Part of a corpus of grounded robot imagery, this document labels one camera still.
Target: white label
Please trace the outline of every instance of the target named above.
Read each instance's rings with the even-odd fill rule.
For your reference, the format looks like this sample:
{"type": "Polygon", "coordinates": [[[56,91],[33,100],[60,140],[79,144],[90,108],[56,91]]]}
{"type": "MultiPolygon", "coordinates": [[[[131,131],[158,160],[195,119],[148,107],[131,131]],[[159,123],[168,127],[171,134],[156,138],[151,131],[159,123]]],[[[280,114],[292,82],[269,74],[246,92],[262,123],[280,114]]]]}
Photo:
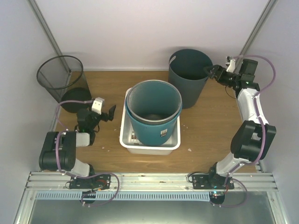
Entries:
{"type": "Polygon", "coordinates": [[[165,129],[165,130],[161,131],[161,137],[165,136],[165,135],[166,135],[166,133],[167,133],[167,129],[165,129]]]}

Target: wood surface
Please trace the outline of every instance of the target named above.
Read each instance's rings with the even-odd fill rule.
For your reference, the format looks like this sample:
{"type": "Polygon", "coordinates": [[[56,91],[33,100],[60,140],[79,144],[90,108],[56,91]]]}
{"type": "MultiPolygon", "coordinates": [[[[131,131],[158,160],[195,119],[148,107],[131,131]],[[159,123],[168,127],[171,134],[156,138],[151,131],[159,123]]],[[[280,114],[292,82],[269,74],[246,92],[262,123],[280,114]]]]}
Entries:
{"type": "MultiPolygon", "coordinates": [[[[195,106],[182,111],[181,145],[164,156],[131,154],[120,145],[119,136],[126,90],[143,80],[167,81],[168,72],[93,71],[85,75],[92,97],[105,99],[104,112],[116,105],[114,120],[100,122],[94,145],[77,148],[77,158],[92,164],[96,171],[207,172],[230,152],[230,142],[242,121],[236,101],[215,80],[208,80],[195,106]]],[[[69,129],[77,123],[76,114],[63,109],[60,120],[69,129]]],[[[57,130],[63,130],[59,124],[57,130]]],[[[255,172],[255,167],[246,166],[239,172],[255,172]]]]}

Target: rectangular white container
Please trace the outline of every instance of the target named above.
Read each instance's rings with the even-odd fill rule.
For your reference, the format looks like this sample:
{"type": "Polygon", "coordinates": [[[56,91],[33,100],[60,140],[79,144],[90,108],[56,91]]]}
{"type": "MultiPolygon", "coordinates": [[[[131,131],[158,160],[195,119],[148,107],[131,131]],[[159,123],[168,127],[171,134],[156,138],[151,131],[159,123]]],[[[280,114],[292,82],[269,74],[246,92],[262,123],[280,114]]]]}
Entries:
{"type": "Polygon", "coordinates": [[[130,117],[126,113],[126,107],[123,107],[121,119],[120,143],[127,148],[130,153],[147,154],[147,155],[169,155],[173,150],[177,149],[181,144],[181,132],[179,125],[179,116],[173,129],[172,136],[164,144],[158,147],[150,147],[143,145],[135,136],[131,125],[130,117]]]}

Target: wire mesh trash can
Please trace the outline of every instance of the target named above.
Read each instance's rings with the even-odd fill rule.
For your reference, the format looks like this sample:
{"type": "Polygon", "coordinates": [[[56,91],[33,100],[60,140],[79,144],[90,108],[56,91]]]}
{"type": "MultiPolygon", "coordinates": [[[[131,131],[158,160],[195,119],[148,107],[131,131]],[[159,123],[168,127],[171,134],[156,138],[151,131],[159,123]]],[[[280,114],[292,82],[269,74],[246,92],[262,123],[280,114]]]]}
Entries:
{"type": "MultiPolygon", "coordinates": [[[[91,100],[88,84],[83,72],[83,64],[76,57],[56,56],[45,61],[36,74],[38,83],[58,102],[66,100],[91,100]]],[[[65,103],[62,107],[76,113],[87,104],[65,103]]]]}
{"type": "Polygon", "coordinates": [[[203,68],[212,66],[211,59],[201,51],[182,49],[169,59],[168,82],[181,93],[183,109],[194,106],[208,80],[203,68]]]}
{"type": "Polygon", "coordinates": [[[170,83],[147,80],[131,88],[125,107],[138,140],[146,146],[159,146],[172,135],[182,98],[170,83]]]}

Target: wall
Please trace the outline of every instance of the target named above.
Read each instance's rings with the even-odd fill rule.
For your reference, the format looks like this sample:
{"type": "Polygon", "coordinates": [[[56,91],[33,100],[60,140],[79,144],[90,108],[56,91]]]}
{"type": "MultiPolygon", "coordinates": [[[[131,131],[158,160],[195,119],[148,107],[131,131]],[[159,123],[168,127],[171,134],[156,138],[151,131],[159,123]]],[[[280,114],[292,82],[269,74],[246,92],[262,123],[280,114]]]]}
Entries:
{"type": "Polygon", "coordinates": [[[54,52],[27,1],[1,1],[0,14],[0,223],[10,224],[53,120],[56,103],[36,71],[54,52]]]}
{"type": "Polygon", "coordinates": [[[246,42],[267,0],[37,0],[64,53],[89,70],[167,69],[181,48],[224,64],[246,42]]]}
{"type": "MultiPolygon", "coordinates": [[[[273,172],[291,223],[298,223],[299,201],[299,4],[296,0],[279,0],[248,54],[268,57],[275,65],[277,79],[261,96],[264,114],[277,135],[263,165],[273,172]]],[[[269,83],[272,71],[260,62],[256,81],[261,87],[269,83]]]]}

